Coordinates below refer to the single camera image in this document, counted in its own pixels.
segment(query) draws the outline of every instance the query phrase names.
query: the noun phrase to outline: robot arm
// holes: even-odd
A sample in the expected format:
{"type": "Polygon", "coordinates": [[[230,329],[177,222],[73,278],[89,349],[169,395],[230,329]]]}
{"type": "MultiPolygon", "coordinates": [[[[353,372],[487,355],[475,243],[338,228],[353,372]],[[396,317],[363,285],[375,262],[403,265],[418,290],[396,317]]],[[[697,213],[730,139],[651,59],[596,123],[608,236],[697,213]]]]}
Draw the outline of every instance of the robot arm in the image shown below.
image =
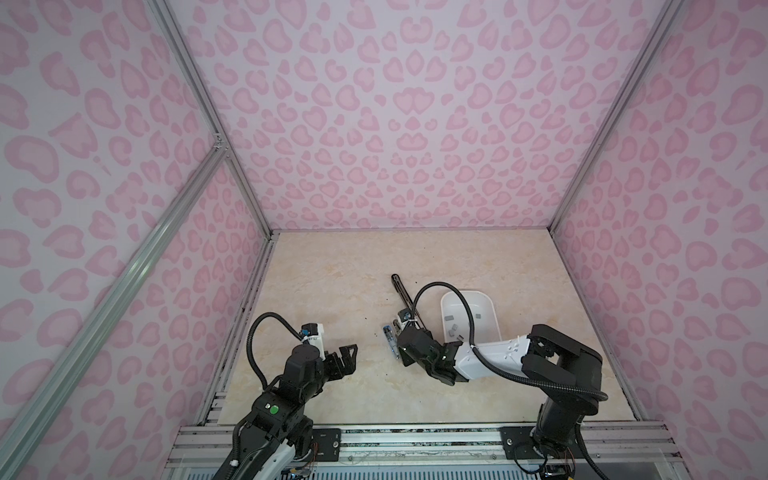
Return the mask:
{"type": "Polygon", "coordinates": [[[273,480],[291,462],[311,455],[311,419],[304,415],[309,399],[326,382],[351,375],[356,369],[357,345],[323,350],[323,325],[302,326],[303,341],[277,376],[259,395],[232,435],[232,451],[214,480],[273,480]]]}
{"type": "Polygon", "coordinates": [[[556,456],[578,438],[578,424],[585,415],[598,413],[598,402],[607,399],[600,391],[601,355],[588,346],[547,325],[533,325],[527,336],[503,342],[473,345],[474,320],[464,296],[443,282],[424,286],[415,301],[399,277],[392,283],[406,305],[394,321],[396,345],[404,366],[418,363],[429,376],[453,386],[484,376],[498,375],[513,382],[535,386],[547,394],[531,433],[535,448],[556,456]],[[419,297],[431,286],[453,290],[468,314],[468,339],[441,344],[420,322],[415,309],[419,297]],[[549,361],[558,356],[557,363],[549,361]]]}

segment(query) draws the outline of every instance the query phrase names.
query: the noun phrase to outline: aluminum frame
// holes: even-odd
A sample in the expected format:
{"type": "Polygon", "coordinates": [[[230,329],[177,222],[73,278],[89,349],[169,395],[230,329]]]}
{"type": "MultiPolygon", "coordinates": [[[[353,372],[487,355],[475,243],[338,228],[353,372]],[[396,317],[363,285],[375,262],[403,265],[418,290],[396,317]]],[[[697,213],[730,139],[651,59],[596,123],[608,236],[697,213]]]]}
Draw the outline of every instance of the aluminum frame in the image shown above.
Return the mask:
{"type": "Polygon", "coordinates": [[[157,24],[176,58],[176,62],[179,64],[182,74],[184,74],[184,78],[190,85],[192,93],[200,105],[200,111],[208,123],[210,132],[217,139],[217,145],[228,152],[227,163],[230,165],[237,186],[246,199],[246,204],[251,214],[257,220],[263,236],[270,238],[270,235],[272,235],[270,225],[266,221],[264,212],[261,210],[253,185],[248,181],[243,165],[232,148],[232,142],[229,135],[227,135],[227,130],[223,126],[213,98],[210,96],[210,92],[206,88],[203,77],[200,75],[190,49],[184,40],[184,34],[181,31],[174,10],[170,7],[167,0],[145,1],[154,14],[157,24]]]}
{"type": "MultiPolygon", "coordinates": [[[[505,457],[498,429],[533,425],[520,422],[316,426],[342,430],[339,461],[322,464],[324,467],[341,467],[508,465],[511,462],[505,457]]],[[[680,450],[662,422],[586,422],[582,432],[584,442],[598,463],[682,465],[680,450]]],[[[231,434],[231,426],[182,427],[168,457],[166,470],[218,467],[231,449],[231,434]]]]}
{"type": "Polygon", "coordinates": [[[645,39],[640,53],[635,58],[627,79],[621,85],[614,102],[611,104],[611,108],[608,110],[608,114],[605,120],[598,128],[598,132],[594,136],[594,140],[587,149],[584,155],[584,160],[579,165],[576,174],[571,180],[568,188],[565,189],[563,200],[558,205],[558,209],[554,212],[552,222],[549,224],[550,232],[556,232],[562,225],[563,219],[571,209],[571,205],[576,199],[576,195],[581,190],[584,182],[589,175],[592,167],[598,162],[600,155],[603,151],[603,147],[613,134],[616,126],[621,118],[624,116],[624,112],[629,107],[632,97],[640,87],[643,78],[650,69],[651,65],[656,60],[658,54],[661,52],[664,42],[670,35],[672,27],[675,25],[675,21],[679,20],[682,15],[680,12],[683,10],[683,6],[687,3],[687,0],[667,0],[667,3],[661,8],[661,13],[657,17],[654,26],[650,30],[650,34],[645,39]]]}
{"type": "Polygon", "coordinates": [[[195,416],[194,423],[196,425],[206,422],[209,411],[213,408],[217,393],[222,391],[229,382],[230,374],[237,358],[237,351],[243,338],[243,331],[249,323],[253,308],[256,306],[258,293],[261,291],[261,285],[266,275],[266,267],[272,257],[274,246],[275,240],[270,239],[265,241],[260,249],[258,261],[253,268],[245,294],[240,302],[239,313],[233,319],[227,332],[227,339],[214,369],[215,373],[206,387],[203,402],[200,404],[200,410],[195,416]]]}
{"type": "Polygon", "coordinates": [[[208,152],[181,192],[170,203],[123,273],[84,322],[35,394],[27,401],[0,445],[0,479],[13,480],[38,447],[61,408],[69,400],[91,362],[127,311],[168,244],[187,219],[223,163],[227,152],[208,152]]]}
{"type": "Polygon", "coordinates": [[[594,330],[595,335],[598,336],[600,346],[603,347],[605,356],[608,358],[608,363],[611,364],[611,369],[613,369],[614,375],[616,375],[616,380],[619,382],[621,391],[624,393],[624,397],[627,399],[627,403],[629,403],[629,408],[632,410],[632,413],[634,413],[634,417],[638,420],[652,420],[652,418],[648,415],[647,410],[643,406],[643,403],[632,389],[629,378],[627,378],[627,374],[624,372],[624,369],[621,368],[618,357],[611,347],[611,343],[608,342],[608,338],[605,336],[602,325],[597,322],[597,317],[595,316],[594,312],[592,312],[592,309],[587,303],[586,295],[584,295],[584,292],[576,282],[574,273],[571,271],[568,262],[565,260],[565,255],[563,254],[562,250],[560,250],[558,243],[554,240],[554,234],[552,235],[552,243],[554,244],[554,248],[558,251],[558,255],[560,255],[560,261],[563,263],[565,271],[568,272],[568,279],[570,279],[571,285],[574,287],[574,290],[576,290],[576,295],[578,295],[578,299],[581,301],[581,305],[584,307],[584,311],[587,314],[587,318],[589,319],[589,323],[592,325],[592,329],[594,330]]]}

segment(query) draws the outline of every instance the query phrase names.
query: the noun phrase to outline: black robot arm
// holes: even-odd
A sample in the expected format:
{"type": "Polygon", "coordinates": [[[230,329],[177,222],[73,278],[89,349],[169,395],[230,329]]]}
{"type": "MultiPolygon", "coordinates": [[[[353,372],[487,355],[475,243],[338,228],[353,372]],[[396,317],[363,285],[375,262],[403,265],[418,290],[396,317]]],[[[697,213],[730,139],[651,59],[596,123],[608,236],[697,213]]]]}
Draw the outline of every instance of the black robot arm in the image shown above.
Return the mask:
{"type": "Polygon", "coordinates": [[[313,422],[304,415],[309,399],[323,391],[326,382],[342,379],[356,369],[357,345],[336,353],[323,352],[313,338],[322,326],[302,326],[303,342],[294,347],[282,375],[259,395],[250,413],[233,430],[232,451],[214,480],[273,480],[292,460],[310,453],[313,422]]]}

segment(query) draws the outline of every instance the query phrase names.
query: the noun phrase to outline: black mounting plate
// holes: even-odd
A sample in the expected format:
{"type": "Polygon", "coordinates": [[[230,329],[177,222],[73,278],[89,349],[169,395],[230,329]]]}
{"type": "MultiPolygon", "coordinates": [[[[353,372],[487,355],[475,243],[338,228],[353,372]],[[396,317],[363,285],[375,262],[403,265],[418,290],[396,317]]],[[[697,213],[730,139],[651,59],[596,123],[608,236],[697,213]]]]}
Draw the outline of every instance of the black mounting plate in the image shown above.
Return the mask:
{"type": "Polygon", "coordinates": [[[341,429],[313,429],[312,443],[317,444],[315,462],[339,461],[341,429]]]}
{"type": "MultiPolygon", "coordinates": [[[[502,434],[502,447],[507,460],[513,460],[517,455],[518,460],[541,460],[541,456],[533,449],[531,440],[531,430],[533,427],[501,427],[499,433],[502,434]]],[[[571,438],[568,442],[575,458],[583,458],[581,450],[578,449],[576,441],[571,438]]]]}

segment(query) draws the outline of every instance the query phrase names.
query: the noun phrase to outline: metal bar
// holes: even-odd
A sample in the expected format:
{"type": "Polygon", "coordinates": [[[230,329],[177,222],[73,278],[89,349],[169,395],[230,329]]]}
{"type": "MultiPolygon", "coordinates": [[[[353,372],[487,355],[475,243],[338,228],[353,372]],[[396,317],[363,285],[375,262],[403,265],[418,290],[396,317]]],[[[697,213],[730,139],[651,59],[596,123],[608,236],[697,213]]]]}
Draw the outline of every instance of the metal bar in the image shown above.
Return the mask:
{"type": "Polygon", "coordinates": [[[605,352],[605,355],[608,357],[608,362],[611,364],[611,368],[613,369],[614,374],[616,375],[616,380],[618,381],[619,386],[621,387],[621,391],[624,392],[624,397],[627,398],[627,403],[629,403],[629,408],[632,409],[632,413],[634,414],[634,417],[636,419],[650,420],[650,416],[648,415],[647,410],[645,409],[645,407],[643,406],[643,403],[635,394],[634,389],[632,388],[632,385],[629,381],[629,378],[627,378],[627,374],[624,372],[624,369],[621,367],[618,357],[616,357],[616,352],[614,352],[614,349],[611,346],[611,343],[608,342],[608,337],[605,335],[602,325],[598,323],[597,317],[595,316],[594,312],[592,312],[592,309],[589,307],[589,303],[587,303],[586,295],[584,295],[584,292],[582,291],[578,282],[574,278],[574,273],[571,271],[571,267],[568,265],[568,262],[565,259],[565,255],[563,254],[562,250],[560,250],[558,243],[554,241],[554,238],[552,238],[552,243],[554,243],[554,248],[558,251],[558,254],[560,255],[560,260],[565,266],[565,271],[568,272],[568,278],[570,278],[571,280],[571,285],[576,290],[576,295],[578,295],[578,299],[581,301],[581,305],[584,307],[584,311],[587,313],[587,318],[589,319],[589,323],[592,324],[592,329],[594,330],[595,335],[597,335],[598,341],[600,341],[600,346],[603,347],[603,351],[605,352]]]}
{"type": "Polygon", "coordinates": [[[12,480],[37,448],[61,407],[77,387],[96,354],[109,338],[152,268],[162,256],[208,181],[223,159],[223,150],[214,148],[178,196],[171,202],[136,251],[131,262],[114,282],[56,365],[20,411],[0,445],[0,479],[12,480]]]}
{"type": "MultiPolygon", "coordinates": [[[[390,432],[401,432],[403,430],[426,430],[434,429],[443,432],[451,431],[477,431],[498,430],[501,427],[532,427],[534,422],[513,422],[513,423],[387,423],[387,424],[370,424],[370,425],[354,425],[354,424],[338,424],[338,425],[325,425],[315,424],[315,427],[320,429],[341,429],[342,434],[348,433],[365,433],[370,431],[384,431],[384,434],[390,432]]],[[[200,427],[200,426],[188,426],[181,427],[179,434],[199,434],[199,433],[215,433],[222,432],[228,435],[232,434],[232,426],[218,425],[216,427],[200,427]]],[[[642,431],[642,430],[655,430],[665,429],[663,422],[654,420],[650,421],[634,421],[634,420],[619,420],[619,421],[603,421],[603,422],[585,422],[581,426],[581,431],[585,435],[590,430],[598,429],[620,429],[624,431],[642,431]]]]}
{"type": "Polygon", "coordinates": [[[181,73],[184,75],[184,79],[190,85],[192,94],[197,100],[197,104],[200,105],[200,112],[205,117],[205,121],[208,123],[208,127],[212,134],[220,134],[224,129],[221,124],[219,116],[216,114],[216,108],[214,103],[205,88],[205,83],[200,75],[200,72],[195,67],[192,54],[187,48],[187,43],[184,41],[184,34],[181,33],[179,24],[176,21],[176,16],[173,10],[170,9],[165,0],[146,0],[147,5],[154,14],[157,20],[157,25],[163,32],[168,47],[173,52],[176,62],[181,68],[181,73]]]}
{"type": "Polygon", "coordinates": [[[283,232],[283,233],[329,233],[329,232],[353,232],[353,233],[360,233],[360,232],[402,232],[402,231],[408,231],[408,232],[432,232],[432,231],[440,231],[440,232],[478,232],[478,231],[485,231],[485,230],[547,230],[548,226],[546,225],[531,225],[530,227],[387,227],[387,228],[297,228],[295,230],[283,230],[280,228],[275,228],[272,230],[273,233],[276,232],[283,232]]]}
{"type": "Polygon", "coordinates": [[[264,257],[263,262],[259,265],[260,267],[259,279],[258,279],[259,288],[256,290],[256,294],[253,296],[251,300],[249,310],[248,310],[248,316],[246,316],[245,320],[238,327],[239,331],[237,332],[237,335],[235,337],[236,341],[233,344],[230,357],[227,361],[227,370],[222,376],[224,381],[218,386],[218,390],[220,392],[222,391],[226,392],[230,388],[230,382],[232,381],[232,371],[234,370],[235,365],[237,364],[237,357],[240,354],[240,347],[243,345],[242,338],[243,338],[243,335],[245,334],[245,330],[250,325],[251,314],[253,313],[253,309],[256,308],[256,304],[259,300],[259,295],[261,293],[261,286],[263,285],[264,279],[266,278],[266,272],[270,268],[270,263],[272,262],[272,258],[275,253],[275,248],[277,245],[277,240],[279,238],[280,238],[279,233],[273,233],[269,242],[267,242],[268,247],[266,251],[266,256],[264,257]]]}
{"type": "Polygon", "coordinates": [[[635,58],[629,74],[627,75],[627,79],[621,85],[621,89],[614,99],[614,103],[611,104],[608,115],[605,117],[597,134],[594,136],[594,140],[587,149],[587,153],[584,155],[584,160],[581,162],[581,165],[568,185],[568,188],[565,189],[563,200],[560,202],[558,209],[554,212],[552,222],[549,224],[549,230],[551,232],[557,231],[562,224],[565,215],[568,213],[571,204],[576,198],[576,194],[584,183],[584,179],[587,177],[592,167],[597,163],[606,140],[614,132],[624,112],[627,110],[632,97],[640,87],[645,74],[650,70],[651,64],[653,64],[659,52],[661,52],[664,42],[667,40],[667,37],[674,26],[675,19],[681,16],[678,14],[682,11],[685,3],[686,0],[667,0],[667,3],[661,8],[661,13],[656,19],[654,26],[651,28],[650,34],[645,39],[645,43],[643,43],[640,53],[637,55],[637,58],[635,58]]]}
{"type": "Polygon", "coordinates": [[[232,141],[230,140],[229,135],[227,135],[226,129],[223,127],[221,117],[216,110],[213,98],[210,96],[210,92],[203,81],[203,76],[200,74],[190,49],[184,40],[184,34],[181,31],[181,27],[179,26],[179,22],[176,19],[173,9],[168,5],[167,0],[145,1],[157,19],[158,26],[163,32],[163,36],[168,42],[171,51],[174,53],[174,57],[176,57],[176,61],[181,67],[184,78],[190,85],[192,93],[197,99],[197,103],[200,105],[200,111],[203,113],[211,133],[218,139],[220,145],[229,151],[230,157],[227,158],[227,162],[233,169],[237,186],[240,188],[240,191],[243,192],[246,204],[251,210],[253,217],[256,218],[263,236],[269,238],[272,231],[270,230],[270,226],[259,206],[256,193],[253,191],[253,185],[248,181],[243,166],[240,164],[240,160],[238,160],[233,148],[231,148],[232,141]]]}
{"type": "Polygon", "coordinates": [[[247,199],[246,203],[248,204],[248,208],[250,208],[252,215],[254,215],[259,222],[262,235],[264,238],[270,238],[272,230],[270,229],[269,223],[266,221],[264,212],[261,210],[256,191],[253,189],[250,180],[248,180],[248,176],[243,169],[243,163],[237,156],[237,152],[235,152],[234,148],[232,148],[232,156],[227,157],[227,164],[230,166],[232,175],[237,180],[237,186],[240,188],[240,192],[243,194],[243,197],[247,199]]]}
{"type": "Polygon", "coordinates": [[[197,411],[197,414],[195,415],[195,424],[199,424],[202,422],[205,422],[205,419],[207,417],[208,410],[211,407],[212,402],[216,398],[216,393],[218,391],[217,384],[219,382],[220,376],[223,374],[223,371],[227,369],[227,360],[229,359],[229,350],[232,348],[232,343],[239,342],[240,339],[237,337],[237,326],[240,322],[243,321],[243,318],[247,318],[250,309],[248,306],[250,305],[251,297],[255,295],[254,288],[258,287],[259,281],[258,281],[258,271],[259,266],[263,262],[263,259],[266,256],[266,252],[268,250],[269,242],[264,242],[263,245],[260,248],[260,253],[258,260],[256,262],[256,265],[253,268],[253,272],[251,273],[250,278],[248,279],[247,287],[243,293],[243,299],[240,301],[240,308],[238,309],[238,314],[232,319],[232,323],[230,325],[229,331],[227,332],[227,339],[224,342],[224,348],[222,349],[221,354],[219,355],[219,358],[216,363],[216,368],[214,372],[218,372],[218,374],[211,376],[211,381],[208,382],[208,385],[205,390],[205,394],[203,396],[203,402],[200,404],[200,409],[197,411]]]}

